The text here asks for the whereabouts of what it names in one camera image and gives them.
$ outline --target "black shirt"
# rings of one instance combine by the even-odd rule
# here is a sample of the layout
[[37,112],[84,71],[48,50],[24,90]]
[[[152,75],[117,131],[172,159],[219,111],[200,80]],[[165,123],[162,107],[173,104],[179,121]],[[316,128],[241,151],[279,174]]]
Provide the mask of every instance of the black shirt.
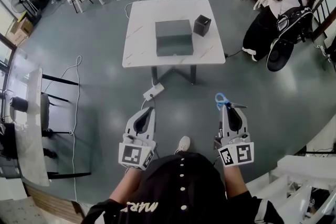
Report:
[[[93,206],[82,223],[94,223],[102,213],[113,224],[254,223],[260,202],[249,192],[226,199],[213,165],[200,154],[180,152],[151,162],[127,206],[108,199]],[[265,222],[283,223],[273,205],[264,204]]]

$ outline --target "black cylinder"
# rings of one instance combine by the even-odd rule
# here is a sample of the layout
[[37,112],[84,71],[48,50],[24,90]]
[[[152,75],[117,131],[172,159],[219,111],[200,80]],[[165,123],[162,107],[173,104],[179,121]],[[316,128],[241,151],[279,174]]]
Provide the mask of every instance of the black cylinder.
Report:
[[28,101],[17,96],[11,97],[9,105],[21,112],[27,112],[28,110]]

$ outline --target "gray floor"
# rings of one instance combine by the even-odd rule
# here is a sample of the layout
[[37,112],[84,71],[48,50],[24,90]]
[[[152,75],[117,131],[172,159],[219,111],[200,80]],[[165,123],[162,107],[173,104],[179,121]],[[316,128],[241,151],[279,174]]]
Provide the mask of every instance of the gray floor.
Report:
[[[244,34],[257,15],[253,0],[209,0],[218,25],[224,51],[241,49]],[[151,87],[149,68],[122,68],[128,20],[126,1],[105,0],[101,6],[83,3],[85,12],[76,14],[68,4],[45,17],[22,45],[30,59],[44,73],[60,76],[78,55],[81,97],[76,131],[77,172],[91,168],[92,175],[77,179],[78,200],[96,203],[108,198],[125,169],[118,164],[118,144],[129,117],[142,104],[142,94]],[[272,73],[266,59],[256,63],[240,53],[221,66],[197,68],[197,85],[180,76],[163,84],[156,98],[156,141],[161,156],[172,154],[180,138],[188,135],[193,150],[213,161],[213,137],[218,131],[219,113],[214,96],[225,93],[245,104],[249,131],[255,142],[255,162],[242,167],[247,181],[275,168],[277,160],[293,154],[312,139],[336,113],[336,75],[331,67],[321,68],[322,56],[312,44],[298,44],[286,67]],[[76,80],[74,70],[67,79]],[[69,98],[72,104],[51,108],[50,126],[69,130],[77,97],[76,87],[53,83],[50,94]],[[71,172],[72,137],[56,137],[60,172]],[[59,197],[74,199],[72,179],[53,180],[41,188]]]

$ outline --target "pen holder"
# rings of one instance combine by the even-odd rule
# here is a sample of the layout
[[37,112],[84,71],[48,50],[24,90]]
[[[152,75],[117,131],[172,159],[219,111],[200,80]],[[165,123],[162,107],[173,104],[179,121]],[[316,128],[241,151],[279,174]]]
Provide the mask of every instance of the pen holder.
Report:
[[12,97],[9,105],[17,111],[27,112],[28,110],[28,101],[20,97]]
[[205,34],[209,31],[210,24],[211,19],[203,15],[199,15],[194,24],[194,33],[204,37]]

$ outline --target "black pants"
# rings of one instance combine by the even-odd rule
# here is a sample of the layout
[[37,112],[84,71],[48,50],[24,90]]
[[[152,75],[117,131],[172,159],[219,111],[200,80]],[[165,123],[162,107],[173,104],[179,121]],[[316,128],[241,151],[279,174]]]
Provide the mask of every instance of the black pants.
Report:
[[336,38],[334,38],[330,47],[328,49],[325,49],[324,52],[330,55],[331,60],[336,61]]
[[279,36],[277,19],[269,6],[265,7],[248,28],[243,47],[256,51],[254,58],[258,61],[269,54],[270,46]]

